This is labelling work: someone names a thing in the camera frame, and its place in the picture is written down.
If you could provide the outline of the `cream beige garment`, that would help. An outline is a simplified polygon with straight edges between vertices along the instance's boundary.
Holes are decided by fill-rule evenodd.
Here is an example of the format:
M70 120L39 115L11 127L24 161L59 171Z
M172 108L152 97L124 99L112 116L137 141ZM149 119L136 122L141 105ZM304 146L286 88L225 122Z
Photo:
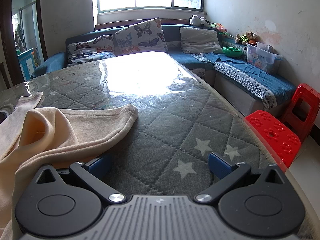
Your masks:
M1 239L18 239L14 208L44 164L67 168L120 142L138 117L128 104L105 110L38 107L43 93L22 96L1 123Z

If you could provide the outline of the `red plastic stool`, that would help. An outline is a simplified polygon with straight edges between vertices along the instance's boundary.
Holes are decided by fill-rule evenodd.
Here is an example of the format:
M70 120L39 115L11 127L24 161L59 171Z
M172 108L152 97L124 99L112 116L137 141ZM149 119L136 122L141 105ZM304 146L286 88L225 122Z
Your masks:
M319 112L319 92L306 83L298 85L281 122L291 129L300 139L308 137Z
M283 172L291 166L301 142L289 128L272 114L257 110L245 117L245 122L261 140Z

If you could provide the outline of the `blue corner sofa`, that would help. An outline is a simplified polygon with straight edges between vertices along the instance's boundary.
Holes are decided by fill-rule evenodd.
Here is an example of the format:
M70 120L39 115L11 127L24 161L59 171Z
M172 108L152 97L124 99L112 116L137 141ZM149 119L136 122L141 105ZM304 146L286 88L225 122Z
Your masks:
M210 83L242 114L263 109L279 115L296 87L279 75L268 74L242 60L225 54L185 54L181 48L178 24L163 25L168 54Z

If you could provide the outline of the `green plastic bowl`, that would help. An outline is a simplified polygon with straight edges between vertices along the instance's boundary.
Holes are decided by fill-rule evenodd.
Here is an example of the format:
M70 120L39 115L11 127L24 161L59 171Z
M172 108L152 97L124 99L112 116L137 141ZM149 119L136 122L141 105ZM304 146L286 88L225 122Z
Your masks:
M242 55L242 51L234 47L223 47L222 51L227 57L239 58Z

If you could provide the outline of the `clear plastic storage box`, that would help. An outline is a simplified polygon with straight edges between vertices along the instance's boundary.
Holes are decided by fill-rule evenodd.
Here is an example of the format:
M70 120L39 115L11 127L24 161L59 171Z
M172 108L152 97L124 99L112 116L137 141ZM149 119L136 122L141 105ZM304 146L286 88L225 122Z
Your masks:
M270 46L259 44L260 43L258 42L256 46L250 44L246 46L247 62L268 74L277 74L280 62L283 60L283 57L281 55L265 50L265 48L269 48Z

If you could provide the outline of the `small butterfly cushion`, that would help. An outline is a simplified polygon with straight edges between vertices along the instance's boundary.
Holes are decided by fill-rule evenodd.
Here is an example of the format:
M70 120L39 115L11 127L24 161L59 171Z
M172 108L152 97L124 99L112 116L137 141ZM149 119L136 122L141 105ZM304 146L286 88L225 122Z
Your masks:
M115 57L113 35L101 35L89 41L67 46L67 66Z

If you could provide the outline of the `grey plain cushion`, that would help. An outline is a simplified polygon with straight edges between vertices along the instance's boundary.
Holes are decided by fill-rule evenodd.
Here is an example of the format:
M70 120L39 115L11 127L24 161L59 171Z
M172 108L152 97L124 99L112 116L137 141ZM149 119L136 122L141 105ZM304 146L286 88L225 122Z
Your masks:
M215 30L180 27L180 35L181 48L186 54L222 53Z

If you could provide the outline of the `blue cabinet in doorway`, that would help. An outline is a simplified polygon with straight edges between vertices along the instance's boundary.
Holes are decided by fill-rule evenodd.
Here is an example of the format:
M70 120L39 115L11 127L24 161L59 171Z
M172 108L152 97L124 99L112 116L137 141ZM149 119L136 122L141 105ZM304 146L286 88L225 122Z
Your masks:
M24 80L30 80L34 70L36 69L34 61L34 49L30 48L17 55L17 57Z

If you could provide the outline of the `brown plush toys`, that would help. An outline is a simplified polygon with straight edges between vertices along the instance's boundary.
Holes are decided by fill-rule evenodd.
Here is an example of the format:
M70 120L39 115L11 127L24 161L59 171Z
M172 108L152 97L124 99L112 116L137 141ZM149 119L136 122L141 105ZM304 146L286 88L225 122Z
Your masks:
M252 32L245 32L244 35L237 34L235 37L235 43L242 44L244 46L246 44L256 46L257 45L257 37L258 37L257 34L252 33Z

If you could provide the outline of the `large butterfly cushion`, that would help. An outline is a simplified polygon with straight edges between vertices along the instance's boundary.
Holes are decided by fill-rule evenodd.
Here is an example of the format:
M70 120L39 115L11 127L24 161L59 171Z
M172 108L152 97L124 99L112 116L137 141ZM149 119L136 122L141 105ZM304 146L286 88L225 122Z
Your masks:
M123 28L115 33L115 38L121 55L168 51L160 18Z

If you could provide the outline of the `colourful toys on sofa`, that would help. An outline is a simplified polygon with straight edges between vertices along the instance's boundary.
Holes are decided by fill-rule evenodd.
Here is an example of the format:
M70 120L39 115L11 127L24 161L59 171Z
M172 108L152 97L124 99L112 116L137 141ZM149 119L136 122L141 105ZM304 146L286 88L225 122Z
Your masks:
M226 33L228 30L220 23L212 23L210 25L211 28L215 28L219 30L220 32Z

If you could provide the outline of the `panda plush toy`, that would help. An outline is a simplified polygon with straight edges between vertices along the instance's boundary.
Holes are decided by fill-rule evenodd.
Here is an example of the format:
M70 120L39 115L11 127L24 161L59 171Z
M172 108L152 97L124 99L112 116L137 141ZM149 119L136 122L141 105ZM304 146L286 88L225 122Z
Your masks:
M209 28L211 23L206 20L205 17L198 17L197 15L192 15L189 18L189 22L191 26L195 26L195 27L206 27Z

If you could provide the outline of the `dark wooden door frame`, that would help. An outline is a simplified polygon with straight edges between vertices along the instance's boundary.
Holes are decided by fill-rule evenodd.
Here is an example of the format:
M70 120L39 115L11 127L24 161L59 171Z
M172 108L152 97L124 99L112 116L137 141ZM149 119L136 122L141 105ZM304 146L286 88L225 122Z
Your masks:
M1 41L3 46L4 58L7 64L9 77L13 85L24 82L22 71L18 62L14 38L12 22L9 19L11 16L11 4L12 0L1 0ZM42 17L41 17L41 0L36 0L36 11L37 11L37 24L40 36L40 44L44 59L48 59L46 50L46 44L44 41Z

